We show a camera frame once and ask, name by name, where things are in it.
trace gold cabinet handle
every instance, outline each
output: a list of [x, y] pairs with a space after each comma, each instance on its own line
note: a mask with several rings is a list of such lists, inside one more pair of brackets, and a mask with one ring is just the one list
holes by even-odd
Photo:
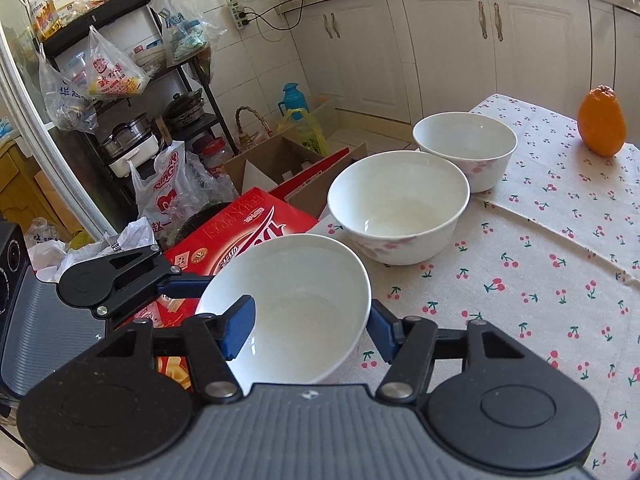
[[484, 3], [482, 3], [482, 0], [478, 2], [478, 12], [480, 13], [480, 28], [482, 29], [482, 37], [486, 39], [486, 17], [484, 16]]
[[331, 26], [334, 29], [335, 35], [338, 37], [338, 39], [340, 39], [340, 32], [338, 32], [338, 29], [335, 28], [335, 16], [333, 13], [331, 13]]
[[334, 35], [331, 33], [328, 25], [326, 24], [326, 14], [323, 14], [322, 17], [324, 18], [324, 30], [326, 30], [326, 33], [329, 35], [329, 38], [333, 39]]
[[498, 40], [504, 41], [504, 36], [502, 35], [502, 18], [500, 17], [500, 5], [498, 2], [494, 3], [495, 9], [495, 28], [498, 31]]

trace bowl rim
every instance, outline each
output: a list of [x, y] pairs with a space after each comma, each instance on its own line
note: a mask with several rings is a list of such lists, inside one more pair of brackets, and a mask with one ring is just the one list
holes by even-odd
[[[465, 158], [465, 157], [460, 157], [460, 156], [453, 156], [453, 155], [447, 155], [447, 153], [442, 153], [442, 152], [437, 152], [436, 150], [432, 150], [431, 148], [428, 148], [423, 142], [420, 142], [415, 134], [416, 128], [418, 127], [418, 125], [423, 122], [423, 121], [427, 121], [428, 119], [431, 119], [432, 117], [437, 117], [437, 116], [442, 116], [442, 115], [465, 115], [465, 116], [473, 116], [473, 117], [482, 117], [484, 120], [488, 120], [489, 122], [494, 122], [494, 123], [498, 123], [501, 126], [504, 126], [505, 128], [507, 128], [511, 134], [513, 135], [513, 139], [515, 140], [514, 146], [513, 148], [511, 148], [508, 152], [504, 153], [503, 155], [497, 155], [497, 156], [491, 156], [488, 158]], [[494, 119], [493, 117], [488, 117], [486, 115], [482, 115], [482, 114], [474, 114], [471, 112], [441, 112], [439, 114], [433, 114], [424, 118], [421, 118], [417, 123], [415, 123], [414, 128], [412, 129], [412, 137], [414, 138], [414, 142], [418, 145], [418, 147], [420, 149], [424, 149], [426, 150], [427, 153], [432, 153], [433, 155], [437, 155], [440, 156], [442, 158], [446, 158], [447, 160], [455, 160], [456, 162], [489, 162], [489, 161], [493, 161], [493, 160], [499, 160], [501, 158], [506, 158], [507, 156], [511, 156], [513, 155], [513, 152], [516, 151], [516, 148], [518, 147], [518, 136], [516, 135], [516, 132], [513, 131], [513, 128], [511, 128], [508, 124], [504, 124], [502, 121], [499, 121], [498, 119]]]
[[[312, 239], [312, 240], [315, 240], [317, 242], [320, 242], [321, 244], [325, 244], [326, 246], [329, 246], [329, 247], [333, 246], [332, 249], [335, 248], [336, 250], [339, 250], [339, 251], [346, 251], [346, 254], [348, 254], [348, 255], [353, 257], [354, 263], [357, 263], [358, 272], [362, 273], [362, 276], [364, 277], [364, 280], [365, 280], [366, 285], [367, 285], [367, 287], [366, 287], [366, 289], [367, 289], [367, 292], [366, 292], [367, 305], [366, 305], [366, 309], [365, 309], [365, 312], [364, 312], [363, 321], [362, 321], [362, 323], [359, 325], [359, 327], [357, 329], [356, 336], [355, 336], [353, 342], [350, 344], [349, 348], [340, 356], [340, 358], [336, 360], [335, 364], [333, 364], [326, 371], [322, 372], [321, 374], [315, 376], [313, 379], [308, 380], [305, 383], [305, 384], [318, 384], [320, 381], [324, 380], [325, 378], [330, 376], [332, 373], [334, 373], [347, 360], [347, 358], [349, 357], [349, 355], [351, 355], [351, 353], [356, 348], [356, 346], [359, 345], [360, 339], [362, 338], [362, 334], [364, 333], [364, 330], [365, 330], [365, 328], [367, 326], [367, 322], [369, 321], [369, 315], [371, 313], [371, 301], [373, 301], [373, 292], [371, 290], [371, 280], [369, 278], [369, 273], [367, 272], [366, 267], [362, 263], [362, 260], [360, 259], [360, 257], [350, 247], [348, 247], [346, 244], [342, 243], [340, 240], [336, 240], [335, 238], [330, 238], [329, 236], [319, 235], [319, 234], [315, 234], [315, 233], [292, 233], [292, 234], [289, 234], [289, 235], [272, 238], [271, 240], [268, 240], [268, 241], [269, 241], [269, 243], [273, 243], [273, 242], [277, 242], [278, 240], [282, 240], [282, 241], [280, 241], [278, 243], [283, 244], [283, 243], [292, 243], [297, 238]], [[242, 256], [243, 254], [247, 254], [247, 253], [251, 252], [255, 248], [256, 247], [249, 248], [244, 253], [238, 254], [238, 257]], [[223, 272], [225, 270], [225, 268], [230, 266], [232, 263], [233, 263], [233, 260], [231, 262], [229, 262], [225, 267], [223, 267], [223, 269], [220, 270], [220, 272]], [[211, 283], [209, 283], [209, 285], [207, 285], [205, 291], [207, 289], [209, 289], [210, 286], [212, 287], [212, 283], [214, 283], [215, 281], [216, 281], [215, 279], [211, 280]], [[202, 297], [198, 300], [198, 304], [196, 306], [196, 314], [201, 314], [203, 312], [208, 312], [207, 310], [199, 311], [200, 300], [201, 299], [202, 299]], [[252, 383], [251, 387], [249, 388], [249, 391], [251, 391], [251, 389], [253, 389], [253, 387], [256, 384], [258, 384], [258, 383], [256, 383], [254, 381]]]
[[[348, 171], [351, 171], [351, 168], [354, 168], [358, 163], [367, 160], [367, 159], [372, 159], [375, 158], [377, 156], [388, 156], [388, 154], [390, 153], [406, 153], [407, 156], [427, 156], [427, 157], [432, 157], [432, 158], [436, 158], [438, 161], [442, 161], [444, 163], [444, 166], [446, 168], [449, 168], [453, 171], [454, 174], [461, 176], [464, 183], [466, 184], [466, 199], [463, 201], [463, 205], [462, 207], [453, 215], [451, 216], [446, 222], [443, 222], [439, 225], [437, 225], [436, 227], [433, 227], [431, 229], [428, 229], [426, 231], [422, 231], [420, 233], [414, 233], [414, 234], [410, 234], [410, 235], [402, 235], [402, 236], [381, 236], [381, 235], [370, 235], [368, 233], [363, 233], [361, 231], [356, 231], [351, 227], [348, 227], [348, 225], [345, 224], [345, 222], [343, 222], [342, 220], [340, 220], [336, 214], [334, 213], [334, 210], [331, 207], [330, 204], [330, 197], [331, 197], [331, 191], [334, 188], [336, 182], [338, 182], [338, 180], [340, 179], [341, 176], [343, 176], [345, 173], [347, 173]], [[437, 156], [433, 153], [427, 153], [427, 152], [418, 152], [418, 151], [414, 151], [414, 150], [394, 150], [392, 152], [382, 152], [382, 153], [375, 153], [374, 155], [369, 155], [366, 156], [365, 158], [361, 158], [360, 160], [356, 161], [356, 163], [351, 164], [349, 167], [347, 167], [345, 170], [343, 170], [332, 182], [331, 186], [329, 187], [329, 191], [327, 193], [326, 196], [327, 200], [326, 200], [326, 204], [327, 207], [329, 208], [329, 212], [331, 213], [331, 215], [336, 219], [336, 221], [338, 222], [338, 224], [342, 225], [347, 231], [354, 233], [357, 236], [362, 236], [365, 238], [369, 238], [371, 240], [390, 240], [390, 241], [398, 241], [398, 240], [406, 240], [407, 238], [415, 238], [418, 236], [422, 236], [422, 235], [427, 235], [430, 233], [433, 233], [437, 230], [443, 229], [445, 227], [448, 227], [449, 225], [451, 225], [453, 222], [457, 222], [458, 219], [460, 218], [460, 215], [462, 215], [462, 213], [465, 211], [466, 206], [469, 204], [469, 199], [471, 198], [471, 187], [469, 185], [469, 180], [466, 177], [466, 175], [463, 173], [462, 170], [460, 170], [459, 167], [457, 167], [453, 162], [451, 162], [450, 160], [447, 160], [445, 157], [442, 156]]]

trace cabinet door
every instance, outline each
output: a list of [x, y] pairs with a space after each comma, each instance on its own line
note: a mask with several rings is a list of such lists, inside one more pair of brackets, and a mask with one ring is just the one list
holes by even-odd
[[495, 94], [494, 37], [487, 0], [403, 1], [424, 115], [469, 111]]
[[348, 108], [408, 123], [404, 76], [386, 0], [334, 0], [330, 7]]
[[640, 146], [640, 16], [616, 8], [614, 90], [626, 121], [626, 142]]
[[[331, 29], [330, 18], [328, 4], [305, 7], [300, 24], [291, 33], [311, 92], [336, 96], [337, 105], [343, 107], [345, 91], [340, 80], [340, 60], [334, 56], [338, 38]], [[297, 20], [297, 10], [287, 13], [289, 26], [294, 25]]]
[[489, 0], [498, 92], [575, 118], [591, 87], [588, 0]]

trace gray ribbed panel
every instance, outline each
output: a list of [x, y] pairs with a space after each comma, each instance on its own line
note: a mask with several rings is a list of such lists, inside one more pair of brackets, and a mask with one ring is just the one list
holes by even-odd
[[55, 283], [26, 270], [2, 354], [2, 380], [24, 396], [57, 368], [104, 337], [106, 324], [60, 301]]
[[[319, 396], [308, 400], [305, 392]], [[365, 387], [259, 384], [231, 406], [209, 406], [168, 453], [146, 465], [79, 475], [39, 465], [23, 480], [508, 480], [446, 455], [406, 408]], [[587, 480], [572, 469], [548, 480]]]

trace silver bolt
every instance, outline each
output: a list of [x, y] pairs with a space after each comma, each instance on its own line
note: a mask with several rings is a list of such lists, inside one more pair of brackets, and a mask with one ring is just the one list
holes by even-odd
[[209, 397], [226, 399], [227, 397], [233, 397], [238, 391], [238, 387], [228, 381], [215, 381], [207, 384], [204, 387], [204, 391]]
[[387, 383], [380, 387], [380, 393], [392, 400], [406, 399], [413, 392], [414, 389], [407, 383]]

